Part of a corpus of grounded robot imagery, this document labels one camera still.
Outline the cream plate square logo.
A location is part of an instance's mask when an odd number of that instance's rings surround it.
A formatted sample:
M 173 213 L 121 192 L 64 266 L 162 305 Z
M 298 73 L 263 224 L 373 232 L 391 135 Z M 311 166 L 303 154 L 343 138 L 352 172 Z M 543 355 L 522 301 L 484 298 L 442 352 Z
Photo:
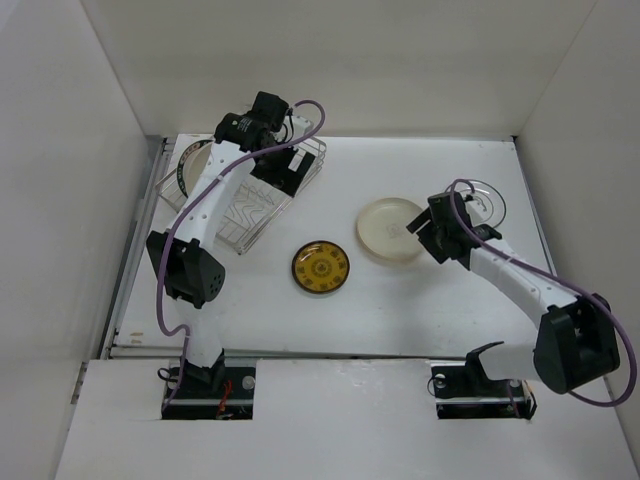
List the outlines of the cream plate square logo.
M 421 212 L 419 205 L 404 198 L 388 197 L 367 204 L 356 218 L 360 245 L 385 261 L 407 263 L 417 259 L 424 249 L 407 226 Z

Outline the white plate black rim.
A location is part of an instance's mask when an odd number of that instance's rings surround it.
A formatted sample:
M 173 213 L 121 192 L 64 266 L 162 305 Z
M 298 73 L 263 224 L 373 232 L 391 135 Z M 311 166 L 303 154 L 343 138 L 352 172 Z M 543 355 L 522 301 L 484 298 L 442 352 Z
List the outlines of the white plate black rim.
M 486 224 L 497 229 L 507 216 L 507 204 L 503 195 L 485 181 L 472 179 L 470 183 L 473 188 L 466 186 L 460 193 L 466 199 L 472 224 Z

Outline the white plate dark lettered rim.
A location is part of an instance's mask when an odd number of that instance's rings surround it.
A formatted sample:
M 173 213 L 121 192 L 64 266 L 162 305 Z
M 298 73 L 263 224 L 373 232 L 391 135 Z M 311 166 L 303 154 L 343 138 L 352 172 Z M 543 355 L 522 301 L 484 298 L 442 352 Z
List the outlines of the white plate dark lettered rim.
M 190 144 L 182 153 L 177 167 L 176 179 L 180 191 L 188 197 L 193 191 L 208 162 L 212 141 L 199 140 Z

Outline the yellow patterned plate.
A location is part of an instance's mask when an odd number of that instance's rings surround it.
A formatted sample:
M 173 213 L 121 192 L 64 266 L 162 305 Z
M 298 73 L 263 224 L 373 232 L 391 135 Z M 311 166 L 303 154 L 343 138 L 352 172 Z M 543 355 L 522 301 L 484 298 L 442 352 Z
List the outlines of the yellow patterned plate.
M 312 295 L 328 295 L 339 290 L 351 271 L 346 251 L 334 242 L 315 240 L 302 245 L 291 260 L 295 284 Z

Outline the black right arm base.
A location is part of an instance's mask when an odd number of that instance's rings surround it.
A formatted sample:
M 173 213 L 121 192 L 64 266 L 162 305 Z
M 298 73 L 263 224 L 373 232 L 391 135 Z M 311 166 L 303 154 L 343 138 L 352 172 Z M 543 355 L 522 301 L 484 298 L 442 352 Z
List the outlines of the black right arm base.
M 427 390 L 435 398 L 439 420 L 519 419 L 530 421 L 538 403 L 525 381 L 490 380 L 480 354 L 502 345 L 493 342 L 469 352 L 463 361 L 431 364 Z

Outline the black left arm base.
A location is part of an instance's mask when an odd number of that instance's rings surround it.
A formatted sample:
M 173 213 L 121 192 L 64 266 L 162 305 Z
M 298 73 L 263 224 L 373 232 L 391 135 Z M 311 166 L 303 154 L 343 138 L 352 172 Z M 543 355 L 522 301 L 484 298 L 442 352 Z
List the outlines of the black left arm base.
M 197 382 L 184 374 L 177 385 L 179 364 L 161 367 L 158 377 L 165 383 L 161 405 L 163 420 L 252 420 L 257 383 L 257 361 L 228 358 L 222 377 L 214 385 Z

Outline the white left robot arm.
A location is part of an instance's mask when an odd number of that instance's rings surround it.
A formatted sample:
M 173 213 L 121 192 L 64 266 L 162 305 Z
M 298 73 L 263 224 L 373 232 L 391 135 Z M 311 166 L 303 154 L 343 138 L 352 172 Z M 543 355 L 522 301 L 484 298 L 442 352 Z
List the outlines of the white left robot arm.
M 292 111 L 279 96 L 260 91 L 247 112 L 226 114 L 185 204 L 164 231 L 151 231 L 146 240 L 156 276 L 158 327 L 167 337 L 184 336 L 178 371 L 164 379 L 176 386 L 189 383 L 201 396 L 217 394 L 224 382 L 224 348 L 201 313 L 225 280 L 213 255 L 224 214 L 248 177 L 294 197 L 315 161 L 306 154 L 297 168 L 291 166 L 299 144 L 322 127 L 288 125 Z

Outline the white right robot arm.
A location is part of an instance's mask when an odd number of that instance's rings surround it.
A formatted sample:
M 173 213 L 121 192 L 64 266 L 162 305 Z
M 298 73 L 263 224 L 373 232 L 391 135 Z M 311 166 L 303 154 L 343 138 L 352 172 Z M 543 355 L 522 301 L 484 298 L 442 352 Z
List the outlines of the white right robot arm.
M 499 381 L 535 380 L 566 394 L 617 370 L 608 305 L 525 268 L 495 228 L 472 223 L 466 203 L 460 193 L 431 196 L 406 228 L 438 263 L 456 261 L 493 285 L 526 315 L 537 336 L 531 343 L 495 341 L 469 352 L 465 386 L 484 394 Z

